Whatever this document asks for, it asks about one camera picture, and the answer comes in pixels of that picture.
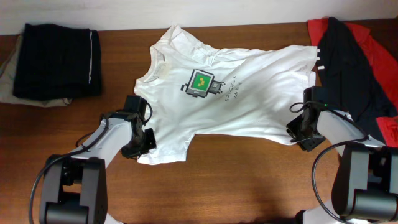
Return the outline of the white graphic t-shirt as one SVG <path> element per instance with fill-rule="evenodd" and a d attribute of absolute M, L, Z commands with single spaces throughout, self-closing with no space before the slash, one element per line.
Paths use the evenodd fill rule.
<path fill-rule="evenodd" d="M 216 49 L 180 26 L 150 47 L 151 65 L 135 94 L 152 107 L 148 127 L 157 146 L 139 163 L 182 162 L 199 134 L 264 138 L 290 145 L 290 106 L 314 86 L 318 50 Z"/>

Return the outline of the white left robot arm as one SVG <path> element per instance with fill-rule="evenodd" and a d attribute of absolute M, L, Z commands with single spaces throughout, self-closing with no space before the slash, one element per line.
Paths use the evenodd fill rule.
<path fill-rule="evenodd" d="M 117 153 L 139 159 L 156 147 L 145 123 L 137 113 L 106 114 L 81 145 L 51 155 L 36 178 L 43 182 L 39 222 L 117 223 L 108 212 L 106 169 Z"/>

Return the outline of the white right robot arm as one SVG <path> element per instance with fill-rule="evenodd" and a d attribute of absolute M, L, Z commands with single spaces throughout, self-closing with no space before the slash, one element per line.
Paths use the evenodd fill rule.
<path fill-rule="evenodd" d="M 302 210 L 296 223 L 382 223 L 397 220 L 397 148 L 389 147 L 366 134 L 349 113 L 326 104 L 309 101 L 295 110 L 287 125 L 293 141 L 311 151 L 327 139 L 331 145 L 315 158 L 311 181 L 319 207 Z M 331 191 L 324 202 L 318 191 L 316 174 L 323 156 L 332 150 L 340 164 Z"/>

